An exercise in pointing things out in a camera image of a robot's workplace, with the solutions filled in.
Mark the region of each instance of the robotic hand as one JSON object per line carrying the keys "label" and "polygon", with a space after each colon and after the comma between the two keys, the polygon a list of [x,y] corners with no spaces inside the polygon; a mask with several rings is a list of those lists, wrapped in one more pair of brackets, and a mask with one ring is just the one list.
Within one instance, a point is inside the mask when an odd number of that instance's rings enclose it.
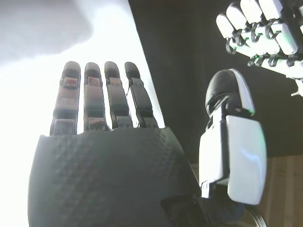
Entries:
{"label": "robotic hand", "polygon": [[218,15],[217,26],[228,53],[250,57],[248,66],[263,67],[294,79],[303,96],[303,6],[280,0],[241,0]]}
{"label": "robotic hand", "polygon": [[265,142],[237,71],[217,73],[207,91],[200,185],[171,129],[158,128],[137,67],[127,62],[125,72],[127,96],[115,63],[105,64],[104,86],[98,65],[86,65],[84,132],[77,135],[80,66],[65,65],[50,136],[40,137],[33,160],[30,227],[204,227],[238,220],[243,203],[259,202]]}

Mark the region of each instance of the white robotic hand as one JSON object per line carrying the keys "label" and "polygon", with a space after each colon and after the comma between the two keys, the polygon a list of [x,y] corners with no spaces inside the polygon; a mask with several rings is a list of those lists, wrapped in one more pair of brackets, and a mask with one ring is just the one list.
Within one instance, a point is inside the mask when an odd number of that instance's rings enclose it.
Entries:
{"label": "white robotic hand", "polygon": [[303,96],[303,6],[290,7],[280,0],[241,0],[217,17],[227,39],[228,53],[250,57],[248,66],[263,67],[296,80]]}
{"label": "white robotic hand", "polygon": [[235,69],[214,75],[206,93],[210,117],[200,140],[199,184],[208,198],[218,184],[231,200],[258,204],[266,179],[266,143],[242,75]]}

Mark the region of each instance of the dark background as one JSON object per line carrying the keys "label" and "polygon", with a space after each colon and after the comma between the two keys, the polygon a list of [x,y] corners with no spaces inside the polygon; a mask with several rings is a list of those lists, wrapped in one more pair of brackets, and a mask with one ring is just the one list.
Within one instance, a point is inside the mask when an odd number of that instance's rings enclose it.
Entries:
{"label": "dark background", "polygon": [[297,86],[285,75],[249,68],[248,57],[227,54],[215,20],[230,2],[129,0],[165,124],[188,159],[198,162],[199,139],[208,121],[208,83],[217,71],[235,68],[250,88],[268,156],[301,154],[303,98],[290,97]]}

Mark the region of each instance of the textured grip pad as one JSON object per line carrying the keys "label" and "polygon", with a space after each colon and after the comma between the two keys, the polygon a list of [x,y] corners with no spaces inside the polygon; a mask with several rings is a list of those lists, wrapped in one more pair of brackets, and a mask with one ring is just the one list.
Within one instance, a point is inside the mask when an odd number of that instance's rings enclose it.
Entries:
{"label": "textured grip pad", "polygon": [[200,193],[169,128],[41,136],[29,179],[29,226],[170,227],[161,201]]}

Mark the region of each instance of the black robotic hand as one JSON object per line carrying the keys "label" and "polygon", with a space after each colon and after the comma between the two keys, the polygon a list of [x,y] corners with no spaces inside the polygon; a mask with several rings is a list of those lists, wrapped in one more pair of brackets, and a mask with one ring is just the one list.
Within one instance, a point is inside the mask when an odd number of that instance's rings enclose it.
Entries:
{"label": "black robotic hand", "polygon": [[65,65],[50,136],[40,137],[30,174],[30,227],[208,226],[178,140],[158,128],[137,67],[127,62],[125,70],[127,99],[115,63],[105,64],[106,86],[98,65],[86,65],[84,132],[77,135],[80,66]]}

